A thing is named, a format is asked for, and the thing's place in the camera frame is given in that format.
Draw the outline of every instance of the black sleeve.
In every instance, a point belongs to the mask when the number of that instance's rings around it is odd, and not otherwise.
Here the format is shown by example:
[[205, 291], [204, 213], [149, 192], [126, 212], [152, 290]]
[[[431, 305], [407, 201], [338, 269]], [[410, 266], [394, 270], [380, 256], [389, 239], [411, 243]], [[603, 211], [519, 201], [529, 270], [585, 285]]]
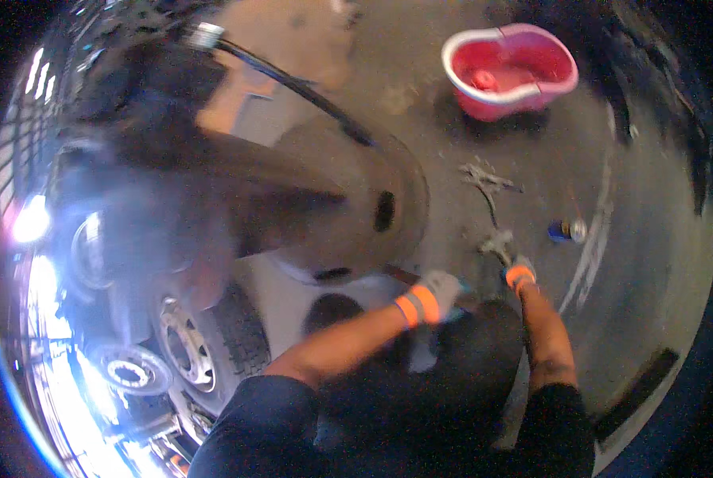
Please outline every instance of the black sleeve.
[[529, 398], [515, 454], [524, 476], [592, 475], [592, 427], [576, 388], [552, 384]]
[[239, 384], [189, 466], [203, 476], [317, 476], [322, 460], [307, 439], [319, 404], [313, 389], [283, 376]]

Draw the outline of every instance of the plastic tub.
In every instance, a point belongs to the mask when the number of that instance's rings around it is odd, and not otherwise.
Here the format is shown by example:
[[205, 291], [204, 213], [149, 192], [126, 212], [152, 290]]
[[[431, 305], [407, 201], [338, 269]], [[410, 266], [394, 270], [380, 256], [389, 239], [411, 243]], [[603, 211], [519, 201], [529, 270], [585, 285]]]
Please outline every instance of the plastic tub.
[[460, 107], [482, 121], [542, 110], [576, 88], [579, 78], [563, 43], [530, 24], [457, 33], [444, 44], [441, 60]]

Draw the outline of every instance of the wheel rim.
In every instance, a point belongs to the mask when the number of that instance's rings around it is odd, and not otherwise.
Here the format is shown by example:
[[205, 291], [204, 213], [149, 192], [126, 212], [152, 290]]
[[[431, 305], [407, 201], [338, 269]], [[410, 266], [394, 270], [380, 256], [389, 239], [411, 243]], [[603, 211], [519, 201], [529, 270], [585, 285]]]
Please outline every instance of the wheel rim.
[[146, 387], [151, 380], [143, 367], [125, 360], [111, 360], [107, 363], [107, 373], [120, 385], [131, 388]]
[[103, 344], [91, 352], [89, 359], [108, 382], [134, 395], [165, 392], [173, 380], [168, 364], [143, 347]]
[[216, 387], [213, 358], [194, 318], [172, 297], [163, 299], [160, 310], [165, 356], [190, 385], [201, 392], [212, 392]]

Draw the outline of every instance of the hubcap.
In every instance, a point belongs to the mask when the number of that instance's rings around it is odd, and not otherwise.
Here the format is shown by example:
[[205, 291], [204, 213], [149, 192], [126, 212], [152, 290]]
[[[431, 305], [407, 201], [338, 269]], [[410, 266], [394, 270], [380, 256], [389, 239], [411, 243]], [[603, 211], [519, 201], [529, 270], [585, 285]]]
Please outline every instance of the hubcap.
[[197, 331], [192, 315], [175, 298], [162, 302], [160, 337], [165, 355], [182, 377], [201, 392], [211, 392], [216, 387], [213, 358], [205, 339]]

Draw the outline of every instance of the work glove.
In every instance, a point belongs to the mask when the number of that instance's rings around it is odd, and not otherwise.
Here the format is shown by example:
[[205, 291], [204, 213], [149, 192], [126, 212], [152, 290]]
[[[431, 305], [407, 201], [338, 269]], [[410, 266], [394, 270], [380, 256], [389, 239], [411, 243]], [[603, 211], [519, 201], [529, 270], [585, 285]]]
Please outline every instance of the work glove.
[[524, 284], [536, 284], [537, 274], [531, 261], [523, 255], [516, 255], [513, 264], [504, 270], [504, 280], [518, 297]]
[[396, 299], [395, 304], [404, 313], [410, 329], [421, 323], [438, 324], [450, 317], [449, 311], [462, 291], [463, 285], [455, 276], [430, 271]]

